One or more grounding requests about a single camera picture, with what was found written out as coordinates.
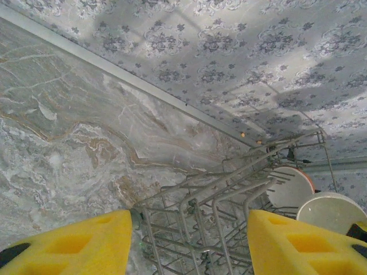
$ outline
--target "plate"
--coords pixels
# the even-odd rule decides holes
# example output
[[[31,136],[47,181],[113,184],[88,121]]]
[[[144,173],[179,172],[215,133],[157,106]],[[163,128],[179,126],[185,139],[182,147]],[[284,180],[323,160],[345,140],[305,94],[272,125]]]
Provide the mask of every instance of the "plate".
[[[266,193],[275,207],[285,207],[280,211],[297,213],[298,208],[305,202],[306,198],[315,194],[315,187],[311,179],[296,168],[278,167],[268,177],[274,177],[279,182]]]

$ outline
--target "wire rack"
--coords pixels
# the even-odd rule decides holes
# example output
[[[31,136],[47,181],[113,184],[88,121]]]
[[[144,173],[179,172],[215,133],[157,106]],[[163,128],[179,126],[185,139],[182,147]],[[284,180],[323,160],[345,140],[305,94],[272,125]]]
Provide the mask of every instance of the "wire rack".
[[[253,274],[246,230],[249,210],[295,218],[291,207],[274,207],[267,191],[292,177],[275,168],[301,170],[311,163],[298,156],[299,148],[311,146],[325,149],[335,181],[325,134],[317,129],[226,159],[137,203],[134,208],[143,218],[143,254],[156,267],[153,274]]]

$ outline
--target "patterned wallpaper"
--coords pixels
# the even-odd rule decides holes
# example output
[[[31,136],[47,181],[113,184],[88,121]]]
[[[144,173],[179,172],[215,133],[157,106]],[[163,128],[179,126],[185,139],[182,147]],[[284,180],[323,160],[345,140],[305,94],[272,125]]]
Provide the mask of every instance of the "patterned wallpaper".
[[[1,0],[254,139],[367,150],[366,0]]]

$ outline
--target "white bowl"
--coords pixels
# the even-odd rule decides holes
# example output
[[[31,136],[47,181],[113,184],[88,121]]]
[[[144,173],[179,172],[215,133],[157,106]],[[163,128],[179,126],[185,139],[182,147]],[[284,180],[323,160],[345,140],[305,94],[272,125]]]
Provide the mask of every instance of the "white bowl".
[[[319,192],[299,208],[297,220],[345,235],[353,223],[367,221],[367,215],[347,196]]]

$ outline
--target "marble wall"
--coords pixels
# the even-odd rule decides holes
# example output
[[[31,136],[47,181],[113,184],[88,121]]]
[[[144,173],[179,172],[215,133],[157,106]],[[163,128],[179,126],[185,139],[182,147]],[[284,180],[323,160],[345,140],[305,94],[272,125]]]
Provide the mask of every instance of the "marble wall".
[[[0,249],[247,147],[0,20]]]

